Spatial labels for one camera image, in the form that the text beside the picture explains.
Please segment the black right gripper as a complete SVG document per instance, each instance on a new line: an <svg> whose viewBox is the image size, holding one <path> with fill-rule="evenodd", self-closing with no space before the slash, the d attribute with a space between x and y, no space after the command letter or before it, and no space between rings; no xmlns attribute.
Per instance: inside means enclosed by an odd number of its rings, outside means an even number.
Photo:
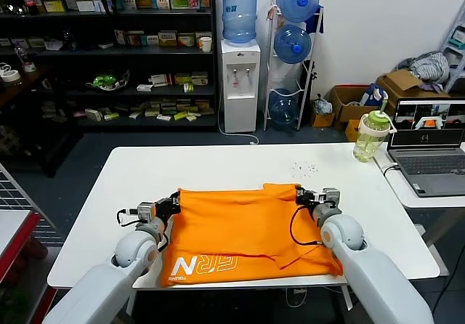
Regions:
<svg viewBox="0 0 465 324"><path fill-rule="evenodd" d="M307 199L303 197L297 197L296 205L304 206L307 204L308 206L317 206L323 203L323 193L315 192L313 190L306 191L304 188L301 187L296 188L297 196L302 196L305 194L307 196Z"/></svg>

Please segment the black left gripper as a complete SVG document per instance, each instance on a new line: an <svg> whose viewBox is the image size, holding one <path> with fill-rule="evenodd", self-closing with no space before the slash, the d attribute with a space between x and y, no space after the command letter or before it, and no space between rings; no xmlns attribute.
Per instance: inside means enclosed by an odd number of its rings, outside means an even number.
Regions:
<svg viewBox="0 0 465 324"><path fill-rule="evenodd" d="M172 201L179 201L180 192L176 191L171 194L171 197L162 198L155 202L155 215L158 218L170 218L171 215L179 214L181 207L178 203Z"/></svg>

